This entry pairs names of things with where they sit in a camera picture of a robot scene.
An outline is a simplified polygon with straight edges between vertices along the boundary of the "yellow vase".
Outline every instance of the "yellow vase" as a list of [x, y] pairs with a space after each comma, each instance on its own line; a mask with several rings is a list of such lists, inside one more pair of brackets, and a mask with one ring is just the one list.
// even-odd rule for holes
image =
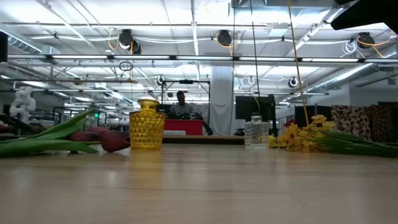
[[131, 149], [160, 150], [166, 115], [156, 112], [156, 100], [139, 100], [141, 111], [130, 113]]

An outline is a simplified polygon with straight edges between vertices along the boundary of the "computer monitor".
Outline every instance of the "computer monitor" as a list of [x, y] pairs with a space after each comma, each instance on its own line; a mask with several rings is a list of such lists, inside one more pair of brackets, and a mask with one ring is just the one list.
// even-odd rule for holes
[[173, 105], [157, 105], [156, 106], [156, 111], [157, 112], [162, 112], [162, 113], [165, 113], [166, 115], [169, 113], [169, 111], [170, 111], [170, 108], [172, 107]]
[[256, 97], [256, 100], [253, 96], [236, 96], [235, 119], [249, 121], [251, 116], [255, 114], [261, 115], [263, 121], [274, 119], [275, 98], [273, 96], [261, 97], [259, 101], [258, 97]]

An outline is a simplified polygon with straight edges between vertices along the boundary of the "white column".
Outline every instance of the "white column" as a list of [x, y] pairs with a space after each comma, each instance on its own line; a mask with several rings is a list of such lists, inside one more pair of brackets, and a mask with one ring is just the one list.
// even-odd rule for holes
[[220, 135], [229, 135], [233, 110], [232, 67], [212, 67], [210, 87], [210, 127]]

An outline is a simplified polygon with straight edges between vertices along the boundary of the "white statue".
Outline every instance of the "white statue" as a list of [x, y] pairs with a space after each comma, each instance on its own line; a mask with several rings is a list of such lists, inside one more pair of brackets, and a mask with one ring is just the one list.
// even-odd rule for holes
[[30, 86], [19, 87], [15, 93], [16, 98], [10, 107], [10, 115], [17, 116], [20, 114], [20, 120], [25, 124], [29, 121], [29, 112], [33, 112], [36, 109], [36, 101], [30, 97], [32, 92], [33, 88]]

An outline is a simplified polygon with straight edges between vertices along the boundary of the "duct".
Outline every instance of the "duct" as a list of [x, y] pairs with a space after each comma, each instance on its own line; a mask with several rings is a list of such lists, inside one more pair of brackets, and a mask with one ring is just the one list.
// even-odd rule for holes
[[21, 49], [30, 54], [39, 54], [42, 52], [42, 46], [40, 44], [35, 44], [33, 41], [25, 38], [11, 29], [9, 29], [4, 24], [0, 23], [0, 31], [8, 35], [8, 44], [18, 49]]
[[[397, 50], [398, 44], [394, 44], [382, 50], [381, 53], [382, 55], [385, 55], [385, 58], [398, 58]], [[375, 63], [365, 63], [355, 66], [353, 68], [344, 68], [308, 86], [307, 90], [304, 93], [320, 90], [331, 90], [332, 88], [344, 85], [345, 83], [349, 83], [361, 77], [371, 75], [375, 72], [384, 71], [385, 69], [388, 69], [388, 67], [379, 67]]]

